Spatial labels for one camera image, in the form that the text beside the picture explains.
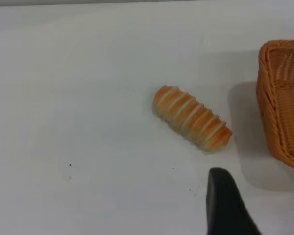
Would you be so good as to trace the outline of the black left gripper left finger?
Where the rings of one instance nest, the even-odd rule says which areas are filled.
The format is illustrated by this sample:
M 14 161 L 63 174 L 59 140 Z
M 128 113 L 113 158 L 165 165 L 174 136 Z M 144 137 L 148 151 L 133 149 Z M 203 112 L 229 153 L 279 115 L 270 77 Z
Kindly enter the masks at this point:
M 223 168 L 212 168 L 206 193 L 207 234 L 259 235 L 231 174 Z

